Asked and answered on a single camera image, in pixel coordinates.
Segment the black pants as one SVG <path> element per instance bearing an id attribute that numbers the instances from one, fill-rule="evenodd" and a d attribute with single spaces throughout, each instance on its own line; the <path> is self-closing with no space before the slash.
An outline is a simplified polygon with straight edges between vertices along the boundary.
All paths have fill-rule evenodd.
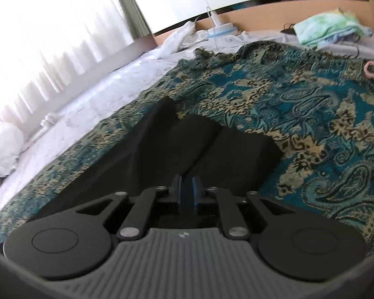
<path id="1" fill-rule="evenodd" d="M 196 114 L 178 118 L 175 102 L 165 97 L 32 218 L 53 215 L 116 191 L 138 196 L 150 187 L 169 186 L 180 175 L 182 212 L 164 214 L 158 226 L 215 227 L 215 214 L 191 212 L 192 178 L 198 176 L 204 186 L 226 188 L 242 196 L 258 190 L 282 156 L 276 142 L 264 134 L 244 133 Z"/>

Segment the white pillow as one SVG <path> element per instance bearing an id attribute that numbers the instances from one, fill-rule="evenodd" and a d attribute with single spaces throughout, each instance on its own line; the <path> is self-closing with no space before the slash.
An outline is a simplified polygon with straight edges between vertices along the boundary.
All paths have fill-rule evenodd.
<path id="1" fill-rule="evenodd" d="M 17 126 L 0 122 L 0 177 L 7 177 L 15 169 L 24 143 L 23 132 Z"/>

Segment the small white cloth bundle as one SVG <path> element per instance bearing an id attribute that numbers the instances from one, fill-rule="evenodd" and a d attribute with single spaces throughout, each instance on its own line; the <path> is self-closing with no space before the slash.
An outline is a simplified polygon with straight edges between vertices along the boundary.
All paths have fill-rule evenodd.
<path id="1" fill-rule="evenodd" d="M 44 128 L 53 127 L 57 124 L 60 118 L 60 115 L 58 115 L 57 113 L 48 113 L 40 122 L 40 125 Z"/>

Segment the teal paisley bedspread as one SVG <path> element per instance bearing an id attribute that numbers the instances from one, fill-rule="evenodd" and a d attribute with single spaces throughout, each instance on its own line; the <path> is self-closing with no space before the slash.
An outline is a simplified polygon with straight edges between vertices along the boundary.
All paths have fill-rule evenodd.
<path id="1" fill-rule="evenodd" d="M 161 98 L 177 118 L 203 115 L 272 137 L 284 153 L 262 191 L 356 227 L 374 252 L 374 79 L 368 57 L 272 41 L 236 53 L 197 49 L 134 101 L 101 120 L 0 211 L 0 243 L 91 168 Z"/>

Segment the white sheer curtain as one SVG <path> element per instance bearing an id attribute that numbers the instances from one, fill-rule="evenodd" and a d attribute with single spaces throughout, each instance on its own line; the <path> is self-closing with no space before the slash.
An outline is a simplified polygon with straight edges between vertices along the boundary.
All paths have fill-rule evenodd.
<path id="1" fill-rule="evenodd" d="M 0 120 L 28 123 L 132 41 L 118 0 L 0 0 Z"/>

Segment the green curtain right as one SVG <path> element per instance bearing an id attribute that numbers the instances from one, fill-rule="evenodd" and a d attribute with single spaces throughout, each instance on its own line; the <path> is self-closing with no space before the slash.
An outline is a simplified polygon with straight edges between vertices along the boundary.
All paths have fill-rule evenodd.
<path id="1" fill-rule="evenodd" d="M 133 39 L 152 34 L 136 0 L 119 0 L 119 3 Z"/>

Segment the green tie-dye folded cloth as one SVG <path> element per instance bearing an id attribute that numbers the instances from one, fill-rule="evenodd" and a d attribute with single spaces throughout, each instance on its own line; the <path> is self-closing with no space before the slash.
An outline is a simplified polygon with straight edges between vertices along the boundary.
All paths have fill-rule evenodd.
<path id="1" fill-rule="evenodd" d="M 373 35 L 372 29 L 362 25 L 354 13 L 341 8 L 313 15 L 294 24 L 293 29 L 298 42 L 311 47 Z"/>

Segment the white blue charger device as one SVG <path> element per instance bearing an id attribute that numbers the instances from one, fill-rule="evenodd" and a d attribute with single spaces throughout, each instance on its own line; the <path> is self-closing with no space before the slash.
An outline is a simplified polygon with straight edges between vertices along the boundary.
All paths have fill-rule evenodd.
<path id="1" fill-rule="evenodd" d="M 208 39 L 216 39 L 220 36 L 237 35 L 238 28 L 231 22 L 223 23 L 215 11 L 207 6 L 207 14 L 209 16 L 212 27 L 207 30 Z"/>

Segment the crumpled white cloth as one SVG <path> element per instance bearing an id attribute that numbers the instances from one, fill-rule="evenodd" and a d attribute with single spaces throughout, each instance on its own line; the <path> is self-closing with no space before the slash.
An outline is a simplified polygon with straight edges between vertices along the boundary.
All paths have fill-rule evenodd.
<path id="1" fill-rule="evenodd" d="M 165 39 L 156 52 L 156 58 L 163 59 L 174 53 L 178 53 L 181 50 L 206 41 L 208 36 L 208 30 L 197 30 L 196 24 L 188 21 Z"/>

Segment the wooden bed frame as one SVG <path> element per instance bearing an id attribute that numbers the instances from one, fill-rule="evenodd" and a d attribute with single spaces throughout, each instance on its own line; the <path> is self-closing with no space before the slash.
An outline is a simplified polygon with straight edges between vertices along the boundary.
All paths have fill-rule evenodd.
<path id="1" fill-rule="evenodd" d="M 162 45 L 172 34 L 171 26 L 185 23 L 206 10 L 203 0 L 137 0 L 156 44 Z M 374 32 L 374 0 L 292 0 L 267 3 L 228 11 L 219 15 L 222 22 L 232 22 L 241 31 L 281 30 L 318 13 L 340 8 L 354 13 L 362 25 Z"/>

